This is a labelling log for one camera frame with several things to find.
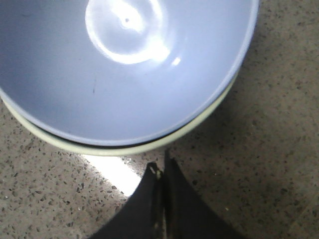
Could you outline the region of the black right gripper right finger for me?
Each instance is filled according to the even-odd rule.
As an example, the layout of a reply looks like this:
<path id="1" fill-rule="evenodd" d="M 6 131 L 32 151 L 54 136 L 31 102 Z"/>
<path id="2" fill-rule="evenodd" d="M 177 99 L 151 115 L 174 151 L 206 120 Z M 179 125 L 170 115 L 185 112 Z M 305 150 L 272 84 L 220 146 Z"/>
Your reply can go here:
<path id="1" fill-rule="evenodd" d="M 168 239 L 243 239 L 195 192 L 178 163 L 164 155 L 164 208 Z"/>

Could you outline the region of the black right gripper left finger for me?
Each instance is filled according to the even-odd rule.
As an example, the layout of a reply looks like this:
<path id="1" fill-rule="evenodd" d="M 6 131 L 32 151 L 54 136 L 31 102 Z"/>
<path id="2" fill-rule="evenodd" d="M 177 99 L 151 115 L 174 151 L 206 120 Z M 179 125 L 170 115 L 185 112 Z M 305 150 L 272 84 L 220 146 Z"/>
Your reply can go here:
<path id="1" fill-rule="evenodd" d="M 164 238 L 162 192 L 162 172 L 156 163 L 148 163 L 139 185 L 123 208 L 90 238 Z"/>

